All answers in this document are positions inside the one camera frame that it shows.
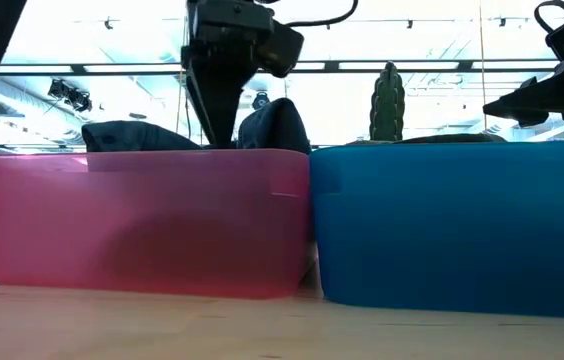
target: cactus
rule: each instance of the cactus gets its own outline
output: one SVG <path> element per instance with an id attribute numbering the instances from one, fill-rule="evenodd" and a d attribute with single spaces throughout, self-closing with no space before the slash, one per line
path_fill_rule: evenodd
<path id="1" fill-rule="evenodd" d="M 404 87 L 402 77 L 388 62 L 375 81 L 371 96 L 369 134 L 374 141 L 400 141 L 404 129 Z"/>

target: blue plastic bin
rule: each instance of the blue plastic bin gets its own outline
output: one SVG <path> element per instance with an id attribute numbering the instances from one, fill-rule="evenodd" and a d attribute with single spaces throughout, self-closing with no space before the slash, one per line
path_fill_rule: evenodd
<path id="1" fill-rule="evenodd" d="M 334 302 L 564 316 L 564 142 L 311 155 Z"/>

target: table surface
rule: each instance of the table surface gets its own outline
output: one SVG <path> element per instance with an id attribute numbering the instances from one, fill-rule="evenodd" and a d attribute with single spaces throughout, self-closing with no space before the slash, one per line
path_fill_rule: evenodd
<path id="1" fill-rule="evenodd" d="M 0 285 L 0 360 L 564 359 L 564 319 Z"/>

